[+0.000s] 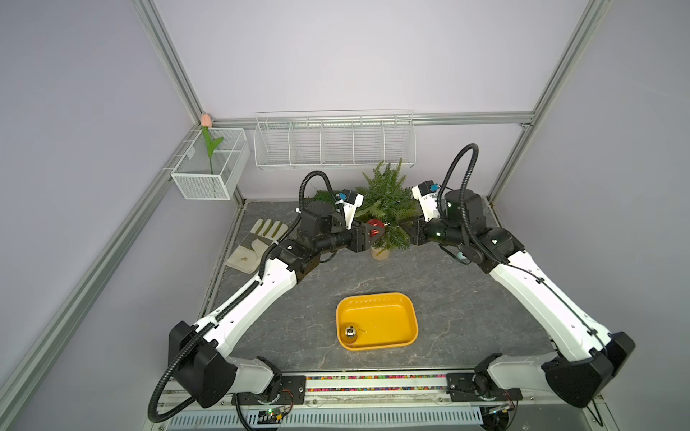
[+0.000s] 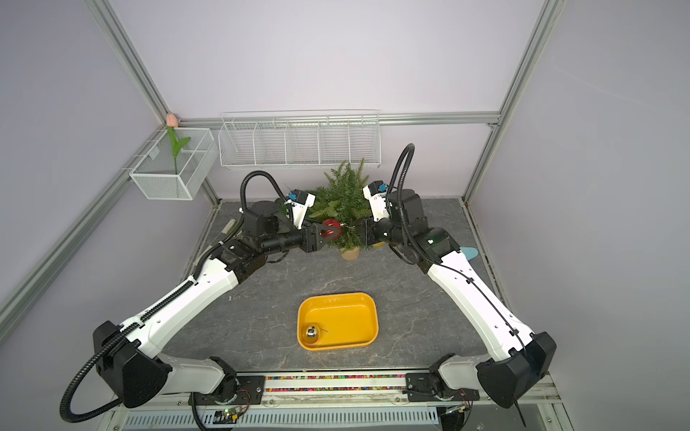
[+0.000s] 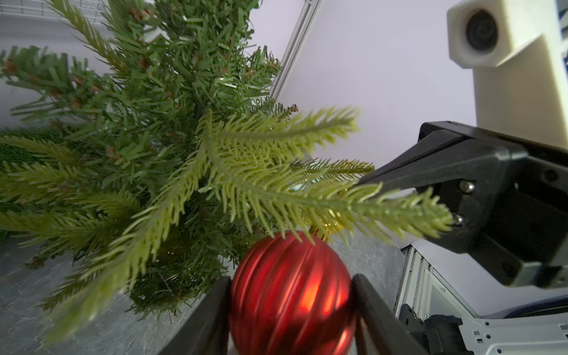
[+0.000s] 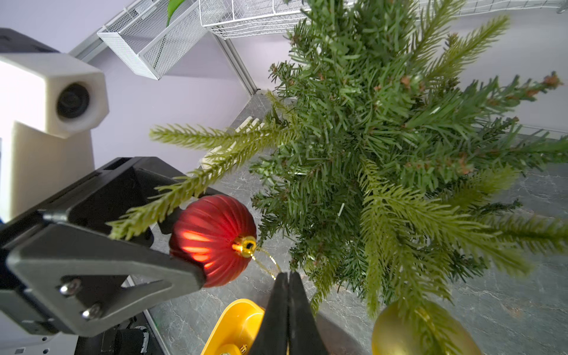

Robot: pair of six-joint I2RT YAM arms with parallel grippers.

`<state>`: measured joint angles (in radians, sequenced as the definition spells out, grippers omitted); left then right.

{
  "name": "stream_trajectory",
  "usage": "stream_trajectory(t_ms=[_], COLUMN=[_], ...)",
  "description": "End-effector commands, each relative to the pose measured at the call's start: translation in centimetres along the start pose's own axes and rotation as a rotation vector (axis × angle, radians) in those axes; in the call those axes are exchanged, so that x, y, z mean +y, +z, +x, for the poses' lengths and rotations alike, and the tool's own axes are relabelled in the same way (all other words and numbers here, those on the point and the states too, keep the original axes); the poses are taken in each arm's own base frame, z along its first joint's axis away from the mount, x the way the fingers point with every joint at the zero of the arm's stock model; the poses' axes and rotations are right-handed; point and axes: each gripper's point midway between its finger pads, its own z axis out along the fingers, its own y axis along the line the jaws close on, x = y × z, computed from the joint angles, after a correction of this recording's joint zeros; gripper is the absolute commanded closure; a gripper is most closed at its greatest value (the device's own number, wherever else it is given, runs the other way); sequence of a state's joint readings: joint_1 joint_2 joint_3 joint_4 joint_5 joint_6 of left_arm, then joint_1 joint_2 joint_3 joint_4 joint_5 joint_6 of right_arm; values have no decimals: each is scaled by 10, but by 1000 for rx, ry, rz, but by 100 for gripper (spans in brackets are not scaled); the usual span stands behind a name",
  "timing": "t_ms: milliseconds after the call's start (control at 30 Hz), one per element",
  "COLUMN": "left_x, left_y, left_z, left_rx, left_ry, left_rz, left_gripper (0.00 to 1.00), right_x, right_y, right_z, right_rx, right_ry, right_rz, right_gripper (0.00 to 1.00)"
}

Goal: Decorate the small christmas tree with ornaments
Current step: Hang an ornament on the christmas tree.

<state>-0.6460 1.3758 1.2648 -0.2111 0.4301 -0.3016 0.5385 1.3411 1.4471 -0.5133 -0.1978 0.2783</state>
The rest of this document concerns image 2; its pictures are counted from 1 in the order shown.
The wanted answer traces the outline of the red ball ornament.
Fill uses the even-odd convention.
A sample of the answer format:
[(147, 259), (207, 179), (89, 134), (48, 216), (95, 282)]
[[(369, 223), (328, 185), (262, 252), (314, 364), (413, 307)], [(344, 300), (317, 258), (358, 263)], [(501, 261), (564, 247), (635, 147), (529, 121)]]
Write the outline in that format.
[(323, 225), (325, 226), (325, 228), (323, 228), (323, 229), (334, 229), (335, 228), (335, 229), (341, 229), (341, 231), (342, 231), (341, 223), (338, 220), (333, 219), (333, 218), (329, 218), (329, 219), (326, 219), (325, 221), (323, 221)]

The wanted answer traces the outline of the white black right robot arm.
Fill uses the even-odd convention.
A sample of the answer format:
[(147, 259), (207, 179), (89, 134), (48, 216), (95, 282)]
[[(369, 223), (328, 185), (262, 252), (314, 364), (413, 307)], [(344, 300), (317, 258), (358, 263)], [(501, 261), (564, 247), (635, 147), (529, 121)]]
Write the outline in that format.
[(360, 238), (366, 245), (387, 244), (400, 260), (419, 267), (450, 297), (487, 349), (484, 356), (447, 354), (436, 361), (429, 368), (427, 396), (447, 400), (483, 390), (504, 409), (515, 407), (547, 374), (556, 343), (499, 300), (445, 229), (429, 226), (420, 196), (404, 186), (414, 153), (413, 144), (404, 147), (390, 181), (363, 188), (372, 215), (360, 222)]

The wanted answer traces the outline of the small green christmas tree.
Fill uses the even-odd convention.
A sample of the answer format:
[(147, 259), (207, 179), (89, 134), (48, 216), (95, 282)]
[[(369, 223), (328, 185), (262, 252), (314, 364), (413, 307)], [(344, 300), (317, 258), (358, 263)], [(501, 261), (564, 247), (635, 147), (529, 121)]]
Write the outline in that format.
[(328, 242), (328, 246), (339, 250), (345, 260), (359, 258), (359, 252), (368, 248), (360, 232), (363, 220), (372, 216), (362, 191), (370, 184), (368, 176), (362, 173), (363, 168), (364, 160), (355, 166), (343, 162), (325, 173), (325, 185), (307, 191), (316, 196), (316, 202), (307, 211), (304, 223), (323, 224), (329, 218), (338, 220), (342, 226), (341, 235)]

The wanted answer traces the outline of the silver ball ornament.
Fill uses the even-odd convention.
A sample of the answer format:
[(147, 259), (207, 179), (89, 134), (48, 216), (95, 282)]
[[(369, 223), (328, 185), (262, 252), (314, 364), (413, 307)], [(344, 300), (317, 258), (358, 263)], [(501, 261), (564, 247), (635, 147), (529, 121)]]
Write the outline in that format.
[(311, 324), (305, 327), (305, 330), (303, 332), (304, 334), (304, 341), (308, 345), (315, 345), (316, 343), (319, 343), (321, 338), (323, 337), (323, 334), (326, 333), (326, 330), (323, 330), (316, 324)]

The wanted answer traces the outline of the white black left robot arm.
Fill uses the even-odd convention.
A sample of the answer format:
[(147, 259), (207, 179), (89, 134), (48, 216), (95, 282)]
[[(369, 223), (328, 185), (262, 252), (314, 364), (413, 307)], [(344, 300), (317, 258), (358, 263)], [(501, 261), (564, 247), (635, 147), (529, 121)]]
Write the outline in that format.
[[(93, 333), (95, 353), (77, 372), (59, 404), (59, 415), (68, 423), (96, 418), (120, 405), (132, 409), (158, 395), (190, 393), (208, 395), (218, 404), (233, 402), (240, 391), (237, 372), (219, 357), (204, 360), (170, 357), (166, 344), (217, 298), (246, 281), (278, 253), (294, 249), (319, 251), (337, 238), (341, 229), (307, 219), (314, 195), (303, 190), (288, 194), (275, 187), (276, 201), (246, 202), (249, 181), (264, 171), (245, 176), (240, 186), (242, 215), (226, 236), (199, 258), (192, 274), (166, 296), (121, 324), (106, 321)], [(95, 369), (116, 395), (115, 400), (86, 413), (75, 413), (72, 402), (86, 375)]]

